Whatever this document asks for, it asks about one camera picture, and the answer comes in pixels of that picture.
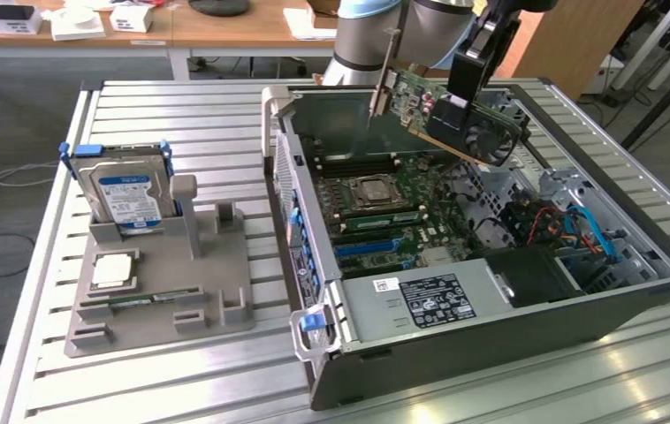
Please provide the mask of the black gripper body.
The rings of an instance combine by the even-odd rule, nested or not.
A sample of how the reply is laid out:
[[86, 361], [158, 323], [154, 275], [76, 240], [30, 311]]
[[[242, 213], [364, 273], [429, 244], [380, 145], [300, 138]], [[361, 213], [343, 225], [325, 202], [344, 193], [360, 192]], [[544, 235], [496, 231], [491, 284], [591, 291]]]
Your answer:
[[519, 11], [545, 12], [549, 0], [489, 0], [485, 5], [485, 17], [491, 20], [507, 20]]

